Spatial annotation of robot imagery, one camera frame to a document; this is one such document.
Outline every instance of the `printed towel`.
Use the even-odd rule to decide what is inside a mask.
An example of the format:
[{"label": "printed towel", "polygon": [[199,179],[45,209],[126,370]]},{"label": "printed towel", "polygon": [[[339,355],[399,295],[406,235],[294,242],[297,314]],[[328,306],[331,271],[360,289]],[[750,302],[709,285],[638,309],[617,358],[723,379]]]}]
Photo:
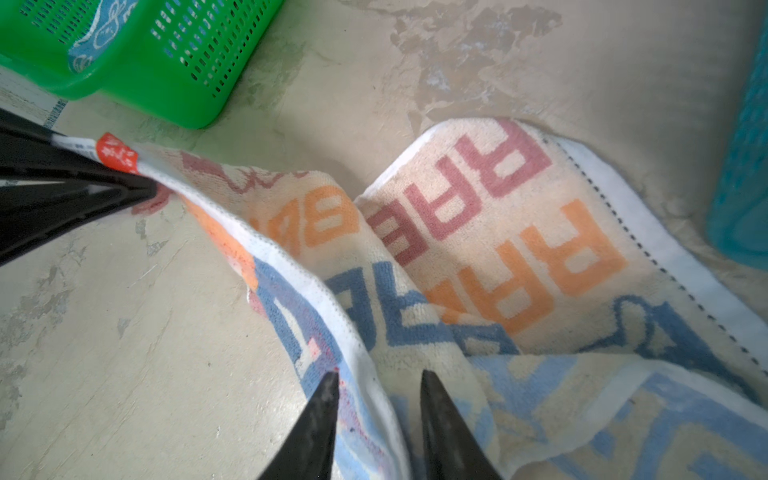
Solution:
[{"label": "printed towel", "polygon": [[91,27],[69,48],[69,69],[80,73],[90,67],[118,36],[137,4],[138,0],[100,0]]},{"label": "printed towel", "polygon": [[181,195],[307,395],[339,370],[345,478],[425,476],[423,369],[504,478],[768,475],[768,327],[580,144],[447,121],[354,202],[317,172],[90,154]]}]

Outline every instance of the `green plastic basket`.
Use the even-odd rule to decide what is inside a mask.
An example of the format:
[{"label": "green plastic basket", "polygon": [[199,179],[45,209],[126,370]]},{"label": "green plastic basket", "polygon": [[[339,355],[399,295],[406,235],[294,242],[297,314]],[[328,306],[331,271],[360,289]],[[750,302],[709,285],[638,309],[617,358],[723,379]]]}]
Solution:
[{"label": "green plastic basket", "polygon": [[98,3],[0,0],[0,64],[63,98],[99,91],[202,128],[221,112],[283,0],[140,0],[107,50],[74,73],[69,49],[91,27]]}]

